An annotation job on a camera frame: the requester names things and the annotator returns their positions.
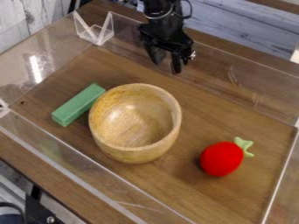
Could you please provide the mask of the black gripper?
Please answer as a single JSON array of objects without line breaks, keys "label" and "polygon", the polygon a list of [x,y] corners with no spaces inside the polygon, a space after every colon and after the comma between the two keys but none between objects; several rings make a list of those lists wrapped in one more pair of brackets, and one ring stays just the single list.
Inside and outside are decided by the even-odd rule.
[{"label": "black gripper", "polygon": [[194,41],[183,31],[183,20],[176,16],[162,19],[150,19],[147,24],[140,24],[140,31],[144,49],[152,62],[160,65],[166,54],[172,53],[172,73],[182,72],[182,63],[192,58]]}]

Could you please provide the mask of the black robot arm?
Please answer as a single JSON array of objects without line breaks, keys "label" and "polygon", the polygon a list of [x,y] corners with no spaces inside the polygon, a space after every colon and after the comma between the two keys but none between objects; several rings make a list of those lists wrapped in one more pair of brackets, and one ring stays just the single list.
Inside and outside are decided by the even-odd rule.
[{"label": "black robot arm", "polygon": [[190,0],[143,0],[147,23],[137,26],[140,40],[152,60],[159,65],[171,54],[174,74],[182,72],[182,65],[196,56],[194,41],[183,30],[183,21],[192,17]]}]

